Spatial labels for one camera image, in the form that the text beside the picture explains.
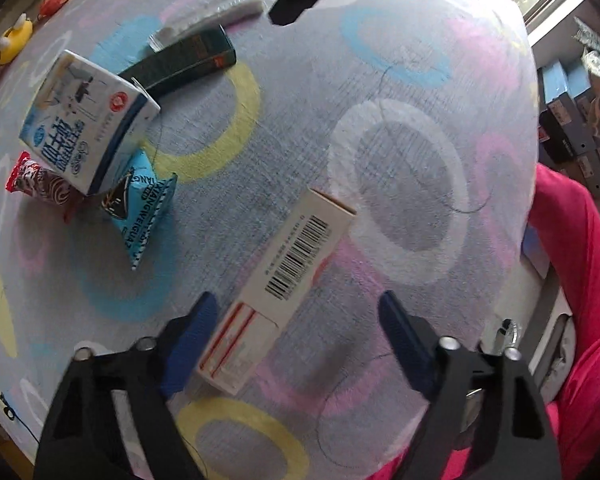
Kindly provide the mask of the silver foil packet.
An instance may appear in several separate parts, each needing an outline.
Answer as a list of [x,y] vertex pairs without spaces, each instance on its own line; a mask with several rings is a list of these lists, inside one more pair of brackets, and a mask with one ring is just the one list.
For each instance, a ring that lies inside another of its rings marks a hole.
[[263,0],[180,0],[162,12],[162,26],[149,36],[148,47],[159,52],[195,32],[232,26],[264,10]]

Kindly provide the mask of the white barcode medicine box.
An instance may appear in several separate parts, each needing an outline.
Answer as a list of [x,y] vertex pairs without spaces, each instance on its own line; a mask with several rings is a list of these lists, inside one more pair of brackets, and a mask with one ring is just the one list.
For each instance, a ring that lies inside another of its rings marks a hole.
[[273,348],[349,231],[356,211],[306,188],[201,353],[196,372],[235,394]]

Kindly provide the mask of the red candy wrapper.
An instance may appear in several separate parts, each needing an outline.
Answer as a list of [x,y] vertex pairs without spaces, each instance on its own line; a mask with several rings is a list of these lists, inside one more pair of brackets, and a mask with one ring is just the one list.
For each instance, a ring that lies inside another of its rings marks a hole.
[[58,206],[81,197],[81,194],[60,174],[43,167],[27,151],[20,153],[5,184],[9,193],[20,192]]

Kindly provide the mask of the yellow bee plush toy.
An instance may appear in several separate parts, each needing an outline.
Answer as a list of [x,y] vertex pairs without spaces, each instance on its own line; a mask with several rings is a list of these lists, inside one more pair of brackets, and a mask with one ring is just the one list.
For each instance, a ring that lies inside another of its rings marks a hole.
[[33,35],[33,22],[23,13],[0,38],[0,66],[10,64]]

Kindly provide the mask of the blue snack packet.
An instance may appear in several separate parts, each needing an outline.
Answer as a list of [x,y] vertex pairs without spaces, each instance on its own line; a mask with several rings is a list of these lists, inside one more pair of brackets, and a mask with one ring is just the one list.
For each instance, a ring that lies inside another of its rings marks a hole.
[[139,148],[117,185],[100,202],[122,236],[133,271],[140,266],[151,233],[166,213],[177,184],[177,174],[158,178],[148,155]]

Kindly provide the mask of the dark green box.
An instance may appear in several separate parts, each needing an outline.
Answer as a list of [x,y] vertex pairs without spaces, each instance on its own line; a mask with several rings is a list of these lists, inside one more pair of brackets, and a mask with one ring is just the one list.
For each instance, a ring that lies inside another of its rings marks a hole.
[[221,25],[178,40],[128,67],[119,76],[138,82],[158,100],[186,84],[234,66],[237,55]]

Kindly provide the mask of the stacked cardboard boxes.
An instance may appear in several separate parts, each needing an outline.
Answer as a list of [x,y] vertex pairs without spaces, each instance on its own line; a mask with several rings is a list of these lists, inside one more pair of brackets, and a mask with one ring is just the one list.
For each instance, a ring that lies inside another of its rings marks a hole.
[[600,198],[600,131],[593,127],[595,90],[579,61],[538,69],[539,162]]

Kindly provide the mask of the white blue milk carton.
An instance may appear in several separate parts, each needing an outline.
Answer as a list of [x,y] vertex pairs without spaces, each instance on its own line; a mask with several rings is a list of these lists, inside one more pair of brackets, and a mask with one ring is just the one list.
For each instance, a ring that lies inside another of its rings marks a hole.
[[65,50],[38,88],[19,139],[79,192],[97,195],[122,178],[159,113],[139,82]]

